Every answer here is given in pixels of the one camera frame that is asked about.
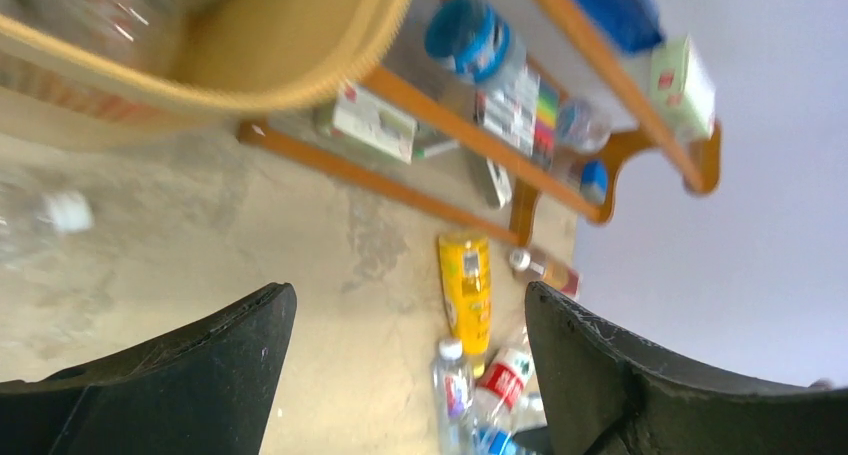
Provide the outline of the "blue white eraser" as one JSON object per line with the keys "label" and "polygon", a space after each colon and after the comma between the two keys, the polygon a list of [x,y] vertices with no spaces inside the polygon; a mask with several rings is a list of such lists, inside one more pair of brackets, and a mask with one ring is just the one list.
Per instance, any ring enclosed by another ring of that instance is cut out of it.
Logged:
{"label": "blue white eraser", "polygon": [[607,197],[608,173],[601,160],[588,161],[580,171],[579,190],[585,200],[603,205]]}

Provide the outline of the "white staples box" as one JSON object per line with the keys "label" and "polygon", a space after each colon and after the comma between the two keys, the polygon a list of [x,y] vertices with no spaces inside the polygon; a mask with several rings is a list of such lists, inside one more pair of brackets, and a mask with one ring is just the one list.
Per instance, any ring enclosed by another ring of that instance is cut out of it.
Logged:
{"label": "white staples box", "polygon": [[325,136],[412,162],[417,120],[359,85],[343,84],[335,99],[313,110],[313,124]]}

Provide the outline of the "purple label clear bottle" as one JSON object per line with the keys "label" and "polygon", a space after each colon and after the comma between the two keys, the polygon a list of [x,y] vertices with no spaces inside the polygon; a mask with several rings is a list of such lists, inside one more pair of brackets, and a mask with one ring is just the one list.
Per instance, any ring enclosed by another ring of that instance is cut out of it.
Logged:
{"label": "purple label clear bottle", "polygon": [[431,364],[440,454],[476,454],[474,378],[463,344],[444,338]]}

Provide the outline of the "wooden shelf rack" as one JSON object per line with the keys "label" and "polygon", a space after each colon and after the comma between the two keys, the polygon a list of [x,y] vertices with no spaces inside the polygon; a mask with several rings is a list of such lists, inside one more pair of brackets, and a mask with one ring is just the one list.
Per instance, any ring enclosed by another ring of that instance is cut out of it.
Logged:
{"label": "wooden shelf rack", "polygon": [[425,124],[451,136],[467,149],[492,159],[513,174],[515,198],[510,224],[498,226],[455,205],[445,203],[421,191],[405,186],[378,172],[324,151],[314,145],[272,128],[265,119],[241,122],[239,142],[260,147],[309,168],[322,171],[347,183],[371,190],[438,218],[475,227],[493,238],[518,246],[529,244],[533,234],[536,205],[547,194],[581,214],[595,225],[610,220],[615,209],[616,184],[624,165],[637,155],[657,149],[682,175],[686,189],[693,195],[713,192],[720,180],[722,129],[717,127],[707,141],[683,145],[651,106],[632,77],[626,74],[613,49],[595,28],[575,0],[533,0],[548,20],[566,36],[586,59],[589,66],[638,121],[632,131],[614,134],[599,153],[606,165],[609,186],[602,204],[588,202],[578,191],[558,181],[506,143],[496,140],[483,129],[433,100],[389,69],[379,66],[363,85],[399,109]]}

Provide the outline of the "green white marker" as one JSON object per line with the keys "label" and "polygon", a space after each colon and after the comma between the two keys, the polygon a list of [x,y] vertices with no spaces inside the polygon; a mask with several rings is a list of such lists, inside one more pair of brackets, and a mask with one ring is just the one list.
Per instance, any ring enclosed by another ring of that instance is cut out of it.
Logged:
{"label": "green white marker", "polygon": [[415,141],[412,159],[425,160],[457,149],[460,143],[454,139]]}

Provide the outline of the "blue label clear bottle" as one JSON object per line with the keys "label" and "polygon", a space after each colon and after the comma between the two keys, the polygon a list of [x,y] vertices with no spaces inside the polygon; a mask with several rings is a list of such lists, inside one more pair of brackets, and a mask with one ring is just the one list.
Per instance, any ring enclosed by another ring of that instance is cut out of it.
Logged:
{"label": "blue label clear bottle", "polygon": [[536,455],[536,452],[519,445],[505,430],[481,425],[476,429],[474,454],[477,455]]}

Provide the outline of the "white green box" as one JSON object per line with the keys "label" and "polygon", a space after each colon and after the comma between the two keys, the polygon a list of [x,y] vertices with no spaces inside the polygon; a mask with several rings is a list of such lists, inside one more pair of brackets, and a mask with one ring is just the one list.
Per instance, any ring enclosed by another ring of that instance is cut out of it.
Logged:
{"label": "white green box", "polygon": [[652,51],[648,93],[680,143],[712,137],[716,87],[690,35],[670,39]]}

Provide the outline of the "red white label bottle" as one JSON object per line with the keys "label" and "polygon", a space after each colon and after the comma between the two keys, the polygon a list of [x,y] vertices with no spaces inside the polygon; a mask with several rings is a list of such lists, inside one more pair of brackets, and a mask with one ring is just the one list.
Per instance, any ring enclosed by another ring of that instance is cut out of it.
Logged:
{"label": "red white label bottle", "polygon": [[528,344],[501,347],[475,386],[474,407],[479,421],[489,425],[509,421],[534,374]]}

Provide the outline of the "clear white-cap bottle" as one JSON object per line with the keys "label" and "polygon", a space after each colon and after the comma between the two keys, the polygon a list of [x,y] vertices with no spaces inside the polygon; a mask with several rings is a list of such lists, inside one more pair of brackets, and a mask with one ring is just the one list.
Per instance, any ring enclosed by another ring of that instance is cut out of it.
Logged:
{"label": "clear white-cap bottle", "polygon": [[12,267],[93,228],[89,199],[62,174],[1,167],[1,264]]}

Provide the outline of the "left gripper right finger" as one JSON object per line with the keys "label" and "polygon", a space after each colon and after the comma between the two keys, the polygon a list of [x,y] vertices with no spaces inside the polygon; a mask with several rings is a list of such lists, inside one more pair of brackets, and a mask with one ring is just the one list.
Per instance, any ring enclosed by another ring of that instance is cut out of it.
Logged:
{"label": "left gripper right finger", "polygon": [[843,454],[847,392],[682,356],[530,283],[526,328],[546,424],[539,454]]}

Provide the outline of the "clear small jar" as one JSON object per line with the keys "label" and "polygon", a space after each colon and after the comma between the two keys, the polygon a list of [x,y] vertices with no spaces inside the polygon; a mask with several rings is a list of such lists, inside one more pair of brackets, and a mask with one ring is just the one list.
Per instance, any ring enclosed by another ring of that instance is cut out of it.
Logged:
{"label": "clear small jar", "polygon": [[555,143],[580,154],[599,152],[611,136],[610,117],[592,102],[569,98],[558,109]]}

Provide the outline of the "white flat remote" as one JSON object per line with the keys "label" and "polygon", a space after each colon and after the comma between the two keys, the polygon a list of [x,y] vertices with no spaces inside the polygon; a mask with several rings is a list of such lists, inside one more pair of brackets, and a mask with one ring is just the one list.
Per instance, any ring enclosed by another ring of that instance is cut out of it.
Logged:
{"label": "white flat remote", "polygon": [[500,210],[511,203],[512,185],[501,165],[475,152],[467,152],[466,161],[478,191],[491,208]]}

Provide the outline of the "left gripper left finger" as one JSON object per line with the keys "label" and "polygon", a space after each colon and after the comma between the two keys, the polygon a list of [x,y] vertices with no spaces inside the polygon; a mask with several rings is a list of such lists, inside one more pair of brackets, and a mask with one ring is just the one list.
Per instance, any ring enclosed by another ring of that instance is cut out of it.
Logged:
{"label": "left gripper left finger", "polygon": [[256,454],[292,336],[296,292],[225,308],[37,382],[1,386],[5,454]]}

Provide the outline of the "yellow plastic bin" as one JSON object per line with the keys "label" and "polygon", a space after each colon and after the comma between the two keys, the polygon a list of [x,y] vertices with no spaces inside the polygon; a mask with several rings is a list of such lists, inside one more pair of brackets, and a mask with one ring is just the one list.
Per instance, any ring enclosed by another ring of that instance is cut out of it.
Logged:
{"label": "yellow plastic bin", "polygon": [[189,0],[172,69],[135,70],[1,0],[1,131],[69,150],[309,107],[383,58],[411,0]]}

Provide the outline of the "yellow label bottle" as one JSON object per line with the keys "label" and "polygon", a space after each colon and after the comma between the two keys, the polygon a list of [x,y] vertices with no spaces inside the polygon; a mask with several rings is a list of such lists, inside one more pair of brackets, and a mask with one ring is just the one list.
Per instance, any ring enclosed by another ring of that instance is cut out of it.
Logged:
{"label": "yellow label bottle", "polygon": [[437,239],[445,312],[452,335],[462,342],[472,375],[485,371],[491,331],[489,240],[455,231]]}

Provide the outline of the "colour marker pen set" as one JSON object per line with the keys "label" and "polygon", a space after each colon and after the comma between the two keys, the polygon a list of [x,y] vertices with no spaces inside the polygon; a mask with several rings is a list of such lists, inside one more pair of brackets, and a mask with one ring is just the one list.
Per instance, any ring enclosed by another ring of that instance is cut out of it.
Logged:
{"label": "colour marker pen set", "polygon": [[477,92],[473,118],[547,171],[553,162],[559,101],[559,91],[525,65],[511,83]]}

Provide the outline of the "small white-cap bottle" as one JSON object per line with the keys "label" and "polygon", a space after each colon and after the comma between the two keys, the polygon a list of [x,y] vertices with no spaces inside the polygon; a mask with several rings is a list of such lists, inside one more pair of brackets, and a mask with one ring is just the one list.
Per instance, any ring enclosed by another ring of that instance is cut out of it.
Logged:
{"label": "small white-cap bottle", "polygon": [[512,430],[514,434],[547,425],[541,394],[530,392],[521,395],[512,410]]}

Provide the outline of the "brown tea red bottle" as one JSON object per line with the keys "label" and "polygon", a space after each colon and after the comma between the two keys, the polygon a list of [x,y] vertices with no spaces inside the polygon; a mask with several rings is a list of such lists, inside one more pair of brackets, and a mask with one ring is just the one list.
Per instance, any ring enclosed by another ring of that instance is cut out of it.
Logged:
{"label": "brown tea red bottle", "polygon": [[579,299],[580,275],[565,262],[538,247],[511,250],[508,263],[517,280],[543,282],[574,301]]}

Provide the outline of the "blue stapler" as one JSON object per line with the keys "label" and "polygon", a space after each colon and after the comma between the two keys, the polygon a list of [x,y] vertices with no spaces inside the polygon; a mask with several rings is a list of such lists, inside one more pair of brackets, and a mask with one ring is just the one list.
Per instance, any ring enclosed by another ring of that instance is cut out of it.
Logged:
{"label": "blue stapler", "polygon": [[652,50],[666,37],[655,0],[576,0],[621,52]]}

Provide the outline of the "red label red-cap bottle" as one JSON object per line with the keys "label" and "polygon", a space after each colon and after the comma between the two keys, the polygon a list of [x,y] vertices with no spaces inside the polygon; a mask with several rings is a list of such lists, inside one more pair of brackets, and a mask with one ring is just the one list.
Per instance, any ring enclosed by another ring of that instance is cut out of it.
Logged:
{"label": "red label red-cap bottle", "polygon": [[164,75],[177,59],[189,0],[26,0],[36,26],[135,70]]}

